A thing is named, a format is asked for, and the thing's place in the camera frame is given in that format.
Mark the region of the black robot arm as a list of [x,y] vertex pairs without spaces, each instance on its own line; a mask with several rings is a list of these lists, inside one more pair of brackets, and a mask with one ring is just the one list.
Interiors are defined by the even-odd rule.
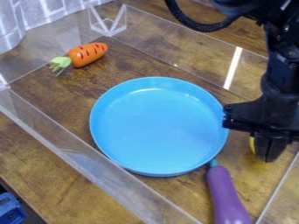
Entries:
[[299,0],[210,0],[232,16],[264,27],[268,61],[253,101],[222,107],[222,127],[246,132],[252,150],[273,162],[293,141],[299,142]]

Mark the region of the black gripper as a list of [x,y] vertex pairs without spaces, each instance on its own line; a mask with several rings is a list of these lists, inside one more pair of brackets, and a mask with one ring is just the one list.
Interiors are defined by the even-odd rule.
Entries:
[[286,132],[289,136],[269,139],[260,133],[253,136],[254,155],[260,160],[274,162],[285,151],[290,138],[299,140],[299,94],[285,94],[261,77],[261,96],[253,101],[226,104],[222,107],[221,125],[244,132]]

